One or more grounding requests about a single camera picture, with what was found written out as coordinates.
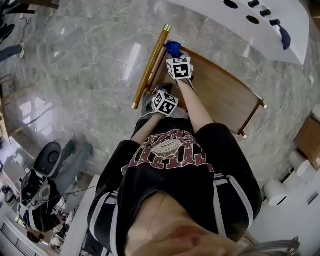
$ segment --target blue cloth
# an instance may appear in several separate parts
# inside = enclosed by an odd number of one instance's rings
[[[280,27],[280,33],[282,35],[281,42],[283,44],[283,49],[287,50],[291,45],[291,37],[289,33],[282,26],[279,25],[279,27]]]
[[[171,54],[171,56],[175,59],[175,58],[179,58],[179,52],[180,52],[180,47],[181,44],[178,42],[167,42],[165,44],[166,50],[168,51],[168,53]]]

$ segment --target cardboard box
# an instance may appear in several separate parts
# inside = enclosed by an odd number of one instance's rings
[[[320,168],[320,124],[308,117],[294,140],[316,170]]]

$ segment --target black knob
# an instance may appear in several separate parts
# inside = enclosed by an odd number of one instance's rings
[[[270,20],[270,25],[271,26],[276,26],[276,25],[280,25],[280,24],[281,24],[281,22],[278,19]]]
[[[266,16],[271,15],[271,11],[269,9],[262,10],[262,11],[260,11],[260,14],[262,17],[266,17]]]
[[[258,0],[253,0],[251,2],[248,2],[248,5],[253,8],[253,7],[256,7],[258,5],[260,5],[260,2]]]

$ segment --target gray marble floor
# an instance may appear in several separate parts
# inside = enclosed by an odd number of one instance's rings
[[[24,129],[40,149],[48,141],[73,138],[94,147],[89,173],[100,174],[118,143],[130,137],[140,111],[134,94],[165,23],[170,39],[203,55],[265,99],[240,141],[262,186],[289,167],[293,140],[320,100],[320,32],[310,22],[304,66],[265,59],[237,35],[196,12],[159,0],[61,0],[59,10],[38,8],[25,15],[25,58],[0,63],[16,89],[32,92],[5,107],[8,129],[41,116]],[[18,44],[24,20],[1,49]]]

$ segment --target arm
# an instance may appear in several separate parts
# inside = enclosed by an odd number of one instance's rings
[[[156,126],[159,124],[160,120],[164,118],[161,113],[155,114],[151,119],[131,138],[131,141],[139,143],[140,145],[144,143],[146,138],[150,136]]]
[[[202,127],[212,124],[212,118],[194,90],[181,80],[177,80],[177,83],[182,92],[186,108],[188,109],[193,131],[196,134]]]

